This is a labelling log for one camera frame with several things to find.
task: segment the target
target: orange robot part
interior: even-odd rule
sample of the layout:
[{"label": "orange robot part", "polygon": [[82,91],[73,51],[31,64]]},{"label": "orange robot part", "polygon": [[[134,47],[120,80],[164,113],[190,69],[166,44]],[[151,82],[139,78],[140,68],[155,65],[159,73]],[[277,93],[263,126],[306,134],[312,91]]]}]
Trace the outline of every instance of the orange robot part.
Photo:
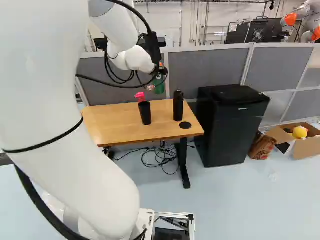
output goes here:
[{"label": "orange robot part", "polygon": [[296,23],[297,20],[297,14],[292,12],[290,14],[288,14],[287,16],[285,16],[284,21],[287,25],[289,26],[293,26]]},{"label": "orange robot part", "polygon": [[318,26],[314,31],[313,31],[313,35],[311,37],[312,41],[316,41],[320,39],[320,26]]}]

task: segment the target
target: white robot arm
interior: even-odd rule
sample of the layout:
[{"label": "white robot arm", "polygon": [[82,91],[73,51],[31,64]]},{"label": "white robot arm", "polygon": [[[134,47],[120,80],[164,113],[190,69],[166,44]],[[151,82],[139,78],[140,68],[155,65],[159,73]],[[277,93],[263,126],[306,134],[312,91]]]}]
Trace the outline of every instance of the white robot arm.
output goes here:
[{"label": "white robot arm", "polygon": [[314,42],[320,38],[320,0],[308,0],[281,20],[282,26],[293,26],[296,20],[304,20],[308,31],[301,36],[301,42]]},{"label": "white robot arm", "polygon": [[[75,101],[88,12],[88,0],[2,2],[0,138],[25,174],[103,239],[128,240],[139,220],[139,191],[94,144]],[[155,63],[136,46],[138,32],[126,9],[90,12],[110,39],[108,54],[118,67],[152,72]]]},{"label": "white robot arm", "polygon": [[136,16],[124,7],[105,0],[89,0],[89,15],[108,38],[107,54],[122,70],[154,71],[150,55],[137,45]]}]

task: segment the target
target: white wall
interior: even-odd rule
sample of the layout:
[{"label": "white wall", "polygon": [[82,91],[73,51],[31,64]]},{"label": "white wall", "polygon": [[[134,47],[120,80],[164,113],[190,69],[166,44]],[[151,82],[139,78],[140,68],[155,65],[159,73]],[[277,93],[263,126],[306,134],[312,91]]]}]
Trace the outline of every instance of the white wall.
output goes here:
[{"label": "white wall", "polygon": [[[281,0],[277,17],[290,13],[300,6],[304,0]],[[178,47],[180,41],[180,11],[182,12],[182,47],[201,45],[204,41],[202,27],[206,22],[206,2],[184,2],[182,5],[176,2],[149,3],[148,10],[145,3],[135,5],[135,8],[145,17],[152,30],[158,36],[166,36],[167,45]],[[265,12],[267,17],[275,17],[279,1],[276,0],[274,9],[270,10],[268,4]],[[261,16],[264,3],[215,3],[209,4],[206,44],[223,43],[225,36],[217,35],[217,32],[227,32],[230,22],[254,19]],[[138,20],[139,31],[146,32],[144,24]],[[97,27],[90,26],[93,38],[102,38]]]}]

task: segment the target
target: green bottle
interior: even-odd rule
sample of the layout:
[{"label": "green bottle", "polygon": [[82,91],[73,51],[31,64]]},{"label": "green bottle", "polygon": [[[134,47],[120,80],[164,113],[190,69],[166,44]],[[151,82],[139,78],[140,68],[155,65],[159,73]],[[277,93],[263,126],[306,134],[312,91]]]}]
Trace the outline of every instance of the green bottle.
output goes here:
[{"label": "green bottle", "polygon": [[[162,62],[160,62],[160,68],[164,68]],[[155,77],[155,79],[152,81],[152,84],[155,87],[154,93],[157,95],[163,94],[165,92],[165,83],[162,81],[164,80],[164,76],[161,73],[158,73],[158,75]]]}]

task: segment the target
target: table top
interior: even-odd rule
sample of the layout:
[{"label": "table top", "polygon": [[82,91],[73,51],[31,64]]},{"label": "table top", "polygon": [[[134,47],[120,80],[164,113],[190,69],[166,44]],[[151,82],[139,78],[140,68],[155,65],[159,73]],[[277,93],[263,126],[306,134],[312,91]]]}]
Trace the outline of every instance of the table top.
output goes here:
[{"label": "table top", "polygon": [[192,127],[182,129],[174,121],[173,99],[150,101],[150,125],[143,125],[137,102],[87,106],[82,110],[84,123],[98,147],[150,142],[204,134],[204,130],[186,101],[182,122]]}]

